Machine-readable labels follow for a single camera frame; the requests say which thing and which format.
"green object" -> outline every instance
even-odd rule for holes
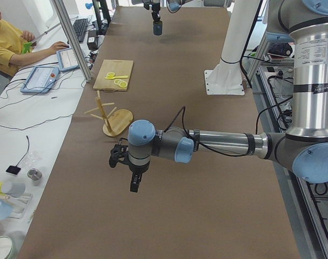
[[[32,42],[27,42],[23,44],[23,50],[22,50],[22,54],[26,54],[30,52],[30,47],[32,45]]]

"black keyboard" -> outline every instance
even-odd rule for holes
[[[78,42],[83,42],[84,36],[86,35],[87,32],[88,19],[87,18],[77,19],[74,21],[72,27],[76,33]]]

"warning label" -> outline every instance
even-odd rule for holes
[[[328,64],[328,39],[296,44],[294,67]]]

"tablet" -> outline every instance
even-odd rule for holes
[[[58,50],[56,53],[60,71],[66,72],[78,68],[77,59],[72,48]]]
[[[59,75],[57,66],[35,66],[20,91],[22,93],[47,93]]]

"wooden cutting board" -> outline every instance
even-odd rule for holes
[[[111,60],[105,59],[101,65],[97,79],[95,80],[93,89],[104,91],[126,91],[129,87],[129,80],[131,76],[133,60]],[[121,88],[116,85],[112,79],[105,79],[108,72],[114,72],[116,76],[129,76],[122,78],[127,82],[127,87]]]

